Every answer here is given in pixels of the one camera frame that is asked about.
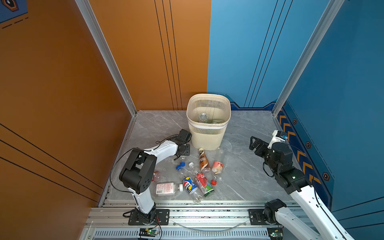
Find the small cup pink label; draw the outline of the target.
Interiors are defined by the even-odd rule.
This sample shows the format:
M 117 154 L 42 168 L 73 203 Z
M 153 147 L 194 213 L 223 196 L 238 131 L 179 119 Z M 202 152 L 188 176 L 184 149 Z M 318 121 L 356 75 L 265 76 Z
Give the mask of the small cup pink label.
M 211 171 L 214 175 L 221 174 L 224 168 L 224 164 L 218 161 L 215 161 L 212 165 Z

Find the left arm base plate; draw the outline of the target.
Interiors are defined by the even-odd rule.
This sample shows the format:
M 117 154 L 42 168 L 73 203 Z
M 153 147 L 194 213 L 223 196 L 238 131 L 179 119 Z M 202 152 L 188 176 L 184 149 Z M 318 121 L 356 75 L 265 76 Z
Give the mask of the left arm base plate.
M 141 225 L 156 225 L 160 223 L 161 226 L 167 226 L 170 220 L 169 209 L 156 209 L 149 214 L 144 214 L 138 209 L 130 214 L 128 225 L 141 226 Z

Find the clear bottle green label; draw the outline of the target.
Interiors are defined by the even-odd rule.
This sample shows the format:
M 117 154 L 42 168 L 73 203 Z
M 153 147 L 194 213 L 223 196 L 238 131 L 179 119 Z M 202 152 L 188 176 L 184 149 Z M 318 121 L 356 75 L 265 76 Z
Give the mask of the clear bottle green label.
M 199 116 L 198 116 L 198 122 L 199 123 L 208 123 L 209 121 L 209 116 L 207 113 L 200 113 Z

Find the cream plastic waste bin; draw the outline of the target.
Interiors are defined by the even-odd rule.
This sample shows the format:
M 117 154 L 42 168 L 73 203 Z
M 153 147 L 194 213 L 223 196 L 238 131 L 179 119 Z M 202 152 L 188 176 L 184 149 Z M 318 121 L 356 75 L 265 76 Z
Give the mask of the cream plastic waste bin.
M 199 123 L 200 113 L 207 113 L 208 123 Z M 231 103 L 228 98 L 215 94 L 196 94 L 188 102 L 187 118 L 192 134 L 192 145 L 206 151 L 217 150 L 223 140 L 231 119 Z M 212 124 L 212 120 L 220 119 L 222 124 Z

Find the green circuit board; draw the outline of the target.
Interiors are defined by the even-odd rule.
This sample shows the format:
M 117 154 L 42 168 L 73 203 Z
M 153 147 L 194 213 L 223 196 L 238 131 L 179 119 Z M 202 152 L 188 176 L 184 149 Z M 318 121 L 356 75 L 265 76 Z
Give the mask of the green circuit board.
M 160 232 L 158 230 L 154 230 L 154 229 L 144 229 L 144 228 L 141 228 L 140 229 L 140 232 L 139 232 L 139 237 L 140 238 L 155 238 Z
M 283 231 L 279 229 L 267 229 L 271 240 L 282 240 L 284 237 Z

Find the aluminium corner post right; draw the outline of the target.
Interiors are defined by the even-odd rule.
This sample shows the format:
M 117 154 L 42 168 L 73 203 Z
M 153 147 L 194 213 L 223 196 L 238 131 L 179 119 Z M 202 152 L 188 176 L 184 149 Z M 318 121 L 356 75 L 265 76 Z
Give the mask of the aluminium corner post right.
M 322 16 L 320 17 L 309 41 L 307 42 L 297 64 L 295 65 L 290 77 L 288 78 L 279 98 L 272 110 L 274 117 L 277 117 L 284 103 L 288 99 L 303 71 L 311 60 L 313 54 L 321 43 L 330 25 L 338 14 L 345 0 L 331 0 L 328 2 Z

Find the brown coffee bottle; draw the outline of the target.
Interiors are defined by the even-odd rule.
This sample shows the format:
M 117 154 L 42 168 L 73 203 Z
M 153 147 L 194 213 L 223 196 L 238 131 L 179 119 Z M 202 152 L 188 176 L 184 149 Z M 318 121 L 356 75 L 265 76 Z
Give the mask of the brown coffee bottle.
M 211 170 L 211 166 L 205 154 L 205 150 L 203 148 L 199 148 L 199 155 L 200 155 L 199 162 L 200 162 L 201 172 L 206 174 Z

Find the pepsi bottle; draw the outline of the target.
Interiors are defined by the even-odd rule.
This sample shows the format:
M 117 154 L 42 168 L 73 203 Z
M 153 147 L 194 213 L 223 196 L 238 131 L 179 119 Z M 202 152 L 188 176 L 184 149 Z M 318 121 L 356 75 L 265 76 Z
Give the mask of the pepsi bottle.
M 199 188 L 196 186 L 191 177 L 185 177 L 182 183 L 192 201 L 195 203 L 200 203 L 203 197 L 199 193 Z

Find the red green label bottle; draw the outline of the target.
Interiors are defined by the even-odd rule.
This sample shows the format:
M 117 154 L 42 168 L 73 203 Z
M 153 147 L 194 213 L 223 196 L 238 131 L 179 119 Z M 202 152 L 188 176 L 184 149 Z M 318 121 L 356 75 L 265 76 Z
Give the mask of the red green label bottle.
M 208 197 L 209 195 L 211 195 L 215 191 L 203 173 L 198 173 L 195 176 L 195 181 L 196 181 L 198 188 L 203 193 L 204 197 Z

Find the aluminium corner post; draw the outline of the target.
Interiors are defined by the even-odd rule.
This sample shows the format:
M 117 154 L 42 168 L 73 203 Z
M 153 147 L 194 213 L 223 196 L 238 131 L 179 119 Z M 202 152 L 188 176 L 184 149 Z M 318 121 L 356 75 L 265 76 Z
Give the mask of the aluminium corner post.
M 92 9 L 89 1 L 75 0 L 88 29 L 90 30 L 92 37 L 113 77 L 115 84 L 131 114 L 132 117 L 137 116 L 137 109 L 134 105 L 132 97 L 128 91 L 127 85 L 122 77 L 119 67 L 114 59 L 112 51 L 107 43 L 107 40 L 103 34 L 97 17 Z
M 272 110 L 274 117 L 277 117 L 284 103 L 288 99 L 303 71 L 311 60 L 313 54 L 321 43 L 330 25 L 338 14 L 345 0 L 331 0 L 328 2 L 322 16 L 320 17 L 309 41 L 307 42 L 297 64 L 295 65 L 290 77 L 288 78 L 279 98 Z

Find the aluminium corner post left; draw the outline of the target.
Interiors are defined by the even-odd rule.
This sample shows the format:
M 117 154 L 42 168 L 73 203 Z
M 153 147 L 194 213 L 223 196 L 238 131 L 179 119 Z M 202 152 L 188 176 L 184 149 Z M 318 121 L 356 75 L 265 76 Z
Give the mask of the aluminium corner post left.
M 97 17 L 92 9 L 89 1 L 75 0 L 88 29 L 90 30 L 92 37 L 113 77 L 115 84 L 131 114 L 132 117 L 137 116 L 137 109 L 134 105 L 132 97 L 128 91 L 127 85 L 122 77 L 119 67 L 114 59 L 112 51 L 107 43 L 107 40 L 103 34 Z

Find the clear bottle blue cap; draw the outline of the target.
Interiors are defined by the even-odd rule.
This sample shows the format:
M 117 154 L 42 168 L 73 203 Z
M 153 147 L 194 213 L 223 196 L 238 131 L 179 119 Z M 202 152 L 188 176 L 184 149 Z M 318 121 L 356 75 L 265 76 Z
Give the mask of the clear bottle blue cap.
M 178 172 L 179 176 L 180 176 L 182 179 L 191 176 L 191 172 L 189 171 L 188 168 L 185 168 L 185 167 L 182 167 L 181 165 L 178 165 L 178 166 L 176 167 L 176 169 L 177 169 L 177 172 Z

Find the flat bottle pink label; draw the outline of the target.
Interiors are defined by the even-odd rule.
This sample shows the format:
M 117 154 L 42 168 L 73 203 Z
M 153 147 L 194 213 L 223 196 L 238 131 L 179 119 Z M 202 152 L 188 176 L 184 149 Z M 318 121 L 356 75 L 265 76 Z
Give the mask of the flat bottle pink label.
M 170 196 L 174 195 L 178 192 L 183 192 L 184 186 L 183 184 L 177 184 L 177 183 L 158 183 L 155 188 L 155 194 L 162 197 L 162 196 Z

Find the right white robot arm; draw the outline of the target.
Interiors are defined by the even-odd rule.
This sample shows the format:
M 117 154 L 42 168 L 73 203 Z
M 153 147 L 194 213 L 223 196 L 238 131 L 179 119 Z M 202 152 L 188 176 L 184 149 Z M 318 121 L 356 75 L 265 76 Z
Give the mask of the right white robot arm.
M 288 229 L 299 240 L 353 239 L 320 199 L 304 172 L 294 167 L 287 138 L 282 131 L 274 131 L 269 143 L 252 136 L 249 149 L 264 159 L 264 165 L 272 171 L 270 176 L 299 204 L 315 227 L 305 224 L 279 199 L 265 203 L 264 220 Z

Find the right green circuit board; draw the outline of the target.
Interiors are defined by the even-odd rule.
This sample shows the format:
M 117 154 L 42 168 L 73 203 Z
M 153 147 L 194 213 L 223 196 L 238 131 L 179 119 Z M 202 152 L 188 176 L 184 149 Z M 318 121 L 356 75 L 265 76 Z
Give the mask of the right green circuit board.
M 284 237 L 283 231 L 279 229 L 267 229 L 271 240 L 282 240 Z

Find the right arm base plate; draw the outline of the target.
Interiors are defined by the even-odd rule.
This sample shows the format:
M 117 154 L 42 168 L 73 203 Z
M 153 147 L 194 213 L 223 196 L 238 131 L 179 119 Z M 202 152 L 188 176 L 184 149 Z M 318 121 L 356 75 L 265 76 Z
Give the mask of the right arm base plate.
M 249 209 L 249 219 L 252 226 L 269 225 L 264 215 L 264 209 Z

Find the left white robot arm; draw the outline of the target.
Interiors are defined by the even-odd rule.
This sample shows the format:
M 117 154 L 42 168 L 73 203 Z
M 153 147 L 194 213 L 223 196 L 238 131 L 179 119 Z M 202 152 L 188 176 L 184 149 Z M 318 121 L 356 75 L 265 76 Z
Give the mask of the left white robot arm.
M 151 224 L 156 218 L 156 204 L 149 190 L 155 167 L 158 163 L 172 156 L 188 156 L 192 134 L 182 129 L 149 149 L 132 149 L 122 170 L 119 180 L 136 201 L 134 213 L 145 224 Z

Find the left green circuit board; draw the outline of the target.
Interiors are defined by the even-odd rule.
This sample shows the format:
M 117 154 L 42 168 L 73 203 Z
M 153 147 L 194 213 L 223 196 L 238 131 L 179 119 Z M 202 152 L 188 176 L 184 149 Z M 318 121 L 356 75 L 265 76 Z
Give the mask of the left green circuit board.
M 141 228 L 140 229 L 140 232 L 139 232 L 139 237 L 140 238 L 155 238 L 160 232 L 158 230 L 154 230 L 154 229 L 144 229 L 144 228 Z

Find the orange juice bottle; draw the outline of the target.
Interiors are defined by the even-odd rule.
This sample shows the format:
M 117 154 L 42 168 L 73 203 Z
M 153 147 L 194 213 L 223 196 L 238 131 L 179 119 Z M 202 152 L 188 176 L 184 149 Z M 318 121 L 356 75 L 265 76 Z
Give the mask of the orange juice bottle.
M 152 178 L 152 182 L 157 183 L 157 182 L 160 181 L 160 179 L 161 179 L 161 172 L 159 172 L 159 171 L 154 171 L 154 173 L 153 173 L 153 178 Z

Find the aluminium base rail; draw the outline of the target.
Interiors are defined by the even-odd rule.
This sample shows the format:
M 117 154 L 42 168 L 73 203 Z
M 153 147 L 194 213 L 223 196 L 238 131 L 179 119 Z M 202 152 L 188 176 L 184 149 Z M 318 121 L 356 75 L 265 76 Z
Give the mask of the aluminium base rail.
M 315 226 L 302 208 L 295 202 L 287 207 L 305 224 Z M 167 226 L 129 226 L 133 205 L 93 208 L 81 232 L 82 240 L 270 240 L 267 229 L 283 231 L 286 239 L 297 239 L 288 229 L 279 225 L 252 226 L 249 209 L 264 209 L 263 202 L 206 201 L 195 204 L 187 202 L 163 202 L 157 209 L 169 209 Z M 140 238 L 140 229 L 154 229 L 160 233 L 155 238 Z

